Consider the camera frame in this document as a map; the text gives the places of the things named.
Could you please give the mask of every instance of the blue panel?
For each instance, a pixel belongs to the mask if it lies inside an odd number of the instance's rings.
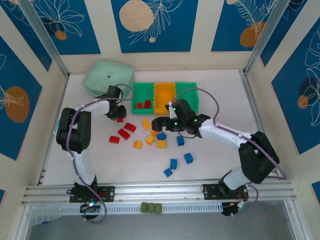
[[[0,0],[0,5],[20,32],[26,43],[30,46],[36,57],[42,63],[43,67],[48,71],[52,60],[38,39],[36,33],[31,28],[28,20],[21,12],[21,9],[18,5],[13,4],[9,0]]]
[[[14,5],[9,0],[1,1],[7,6],[8,3]],[[33,0],[31,3],[61,55],[101,53],[84,0]],[[32,44],[37,36],[20,8],[16,6],[9,16],[16,18],[15,24],[26,31],[23,37],[28,36],[27,42]]]
[[[265,48],[263,49],[260,55],[264,66],[267,66],[271,57],[279,47],[281,41],[284,39],[291,25],[294,23],[301,9],[304,7],[307,1],[308,0],[290,1],[288,7],[284,11],[279,23],[275,27],[269,41],[267,42]]]
[[[0,204],[2,202],[2,198],[4,197],[4,195],[5,195],[5,190],[0,189]]]
[[[198,0],[111,0],[122,53],[190,52]]]
[[[320,144],[320,18],[272,86],[299,153]]]
[[[318,202],[320,204],[320,181],[312,183],[312,187],[313,187],[315,196],[318,199]]]
[[[251,51],[275,2],[275,0],[225,0],[211,51]]]
[[[42,87],[0,37],[0,154],[17,160]]]

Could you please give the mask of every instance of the green object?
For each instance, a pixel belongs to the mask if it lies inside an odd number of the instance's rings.
[[[154,213],[155,213],[155,204],[151,202],[148,204],[148,214],[154,214]]]
[[[196,88],[197,84],[195,82],[176,82],[175,83],[175,95],[177,96],[179,93],[181,93],[185,89],[189,88]],[[198,91],[196,89],[186,91],[182,93],[177,100],[184,99],[186,100],[191,109],[195,112],[195,114],[198,114],[199,110],[199,97],[198,97]]]
[[[126,84],[130,87],[135,82],[134,69],[131,66],[114,63],[106,60],[96,61],[84,78],[83,85],[86,92],[97,97],[107,92],[109,86]],[[123,92],[123,98],[127,98],[130,89],[118,86]]]
[[[133,114],[153,114],[154,103],[154,91],[155,85],[149,82],[135,82],[133,84],[134,98],[131,101],[131,110]],[[145,101],[151,101],[151,108],[137,108],[137,103],[145,105]]]
[[[162,213],[162,205],[161,203],[154,204],[154,213],[161,214]]]
[[[148,203],[147,202],[142,202],[141,203],[141,212],[143,214],[146,214],[148,212]]]

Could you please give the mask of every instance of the robotic arm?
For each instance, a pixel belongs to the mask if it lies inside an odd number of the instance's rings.
[[[106,115],[111,120],[125,118],[127,116],[126,108],[123,105],[119,105],[117,100],[99,101],[99,99],[105,98],[119,99],[121,94],[122,90],[119,87],[109,86],[106,94],[96,97],[95,104],[86,107],[85,111],[79,112],[71,130],[69,148],[74,155],[74,162],[78,174],[95,192],[99,192],[99,187],[87,153],[87,148],[91,141],[91,120],[101,115]],[[73,158],[67,150],[67,138],[71,121],[79,108],[80,107],[64,108],[62,110],[56,134],[56,142],[61,145],[62,149],[66,151],[71,159]],[[74,196],[74,200],[79,200],[79,202],[94,198],[93,193],[84,185],[78,176],[75,179],[74,187],[68,193]]]
[[[260,184],[275,168],[274,164],[253,144],[256,142],[278,164],[279,158],[266,135],[260,131],[255,134],[240,132],[214,122],[209,116],[196,115],[184,99],[166,105],[170,117],[157,117],[152,121],[152,129],[161,132],[162,128],[171,132],[187,131],[199,138],[216,140],[238,150],[241,167],[228,172],[218,183],[220,193],[227,198],[241,186],[253,182]]]

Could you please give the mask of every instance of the yellow bin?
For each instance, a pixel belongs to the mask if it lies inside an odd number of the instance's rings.
[[[176,97],[175,82],[156,82],[154,84],[154,113],[167,114],[165,107],[169,101]]]

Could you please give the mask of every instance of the yellow block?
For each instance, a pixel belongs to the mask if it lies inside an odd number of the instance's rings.
[[[146,143],[147,144],[149,144],[149,145],[152,145],[153,143],[154,143],[154,141],[155,141],[155,137],[154,136],[152,136],[152,135],[149,135],[147,138],[146,138]]]
[[[176,97],[175,82],[156,82],[154,84],[154,113],[167,114],[165,107],[169,101]]]
[[[133,147],[135,149],[141,149],[142,148],[142,142],[141,141],[135,141],[133,144]]]
[[[166,141],[165,140],[158,140],[156,143],[156,147],[159,149],[165,149],[166,148]]]
[[[160,133],[159,131],[155,131],[155,130],[151,131],[151,135],[154,137],[157,136],[159,133]]]
[[[142,125],[144,127],[144,130],[146,130],[146,131],[151,129],[150,123],[149,123],[148,119],[146,119],[146,118],[142,120]]]

